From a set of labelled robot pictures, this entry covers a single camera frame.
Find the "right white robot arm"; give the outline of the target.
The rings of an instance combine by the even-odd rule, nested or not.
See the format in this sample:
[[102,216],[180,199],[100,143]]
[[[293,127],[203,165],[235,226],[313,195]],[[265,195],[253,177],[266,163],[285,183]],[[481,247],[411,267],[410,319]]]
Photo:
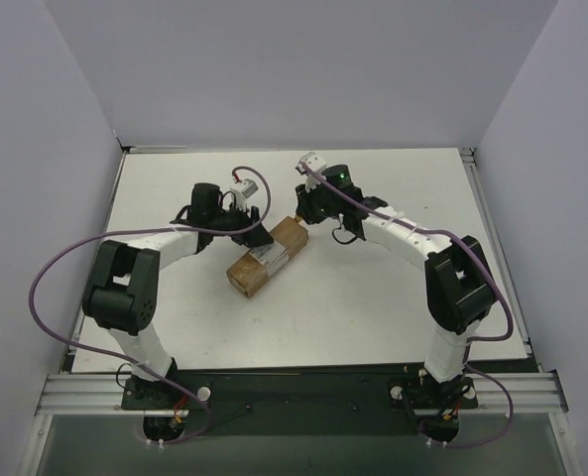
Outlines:
[[295,188],[296,214],[304,223],[338,220],[356,240],[380,245],[423,272],[427,309],[435,322],[424,370],[439,384],[457,379],[471,338],[496,301],[480,243],[466,236],[457,244],[406,219],[383,199],[364,195],[346,165],[315,166],[307,158],[296,169],[306,176]]

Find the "brown cardboard express box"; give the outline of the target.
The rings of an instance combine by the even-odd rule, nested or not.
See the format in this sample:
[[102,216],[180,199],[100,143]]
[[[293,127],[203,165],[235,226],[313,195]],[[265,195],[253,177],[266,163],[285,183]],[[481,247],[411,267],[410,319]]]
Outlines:
[[230,284],[245,298],[252,298],[308,243],[308,231],[286,216],[271,231],[272,244],[251,249],[226,271]]

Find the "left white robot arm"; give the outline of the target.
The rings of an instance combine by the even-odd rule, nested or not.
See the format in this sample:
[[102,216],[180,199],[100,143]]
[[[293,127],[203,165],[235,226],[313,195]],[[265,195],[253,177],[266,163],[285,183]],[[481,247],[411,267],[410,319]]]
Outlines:
[[154,233],[119,242],[107,240],[97,251],[82,298],[83,313],[108,331],[124,355],[135,360],[132,381],[137,392],[158,408],[178,399],[176,361],[164,349],[152,323],[160,272],[180,259],[196,255],[218,236],[254,249],[274,243],[260,223],[259,208],[248,199],[258,190],[249,179],[239,179],[227,194],[213,183],[199,182],[171,222],[169,233]]

